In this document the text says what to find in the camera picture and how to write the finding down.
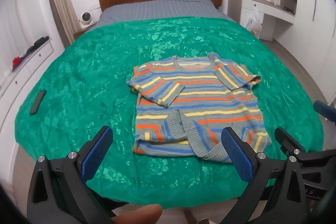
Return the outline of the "left hand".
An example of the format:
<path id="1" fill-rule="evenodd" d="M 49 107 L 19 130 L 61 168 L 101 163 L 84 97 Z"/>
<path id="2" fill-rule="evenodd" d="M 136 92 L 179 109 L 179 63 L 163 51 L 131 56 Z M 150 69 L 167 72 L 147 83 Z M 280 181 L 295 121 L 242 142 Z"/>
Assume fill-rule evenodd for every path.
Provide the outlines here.
<path id="1" fill-rule="evenodd" d="M 116 224 L 153 224 L 157 223 L 163 212 L 159 204 L 140 207 L 111 218 Z"/>

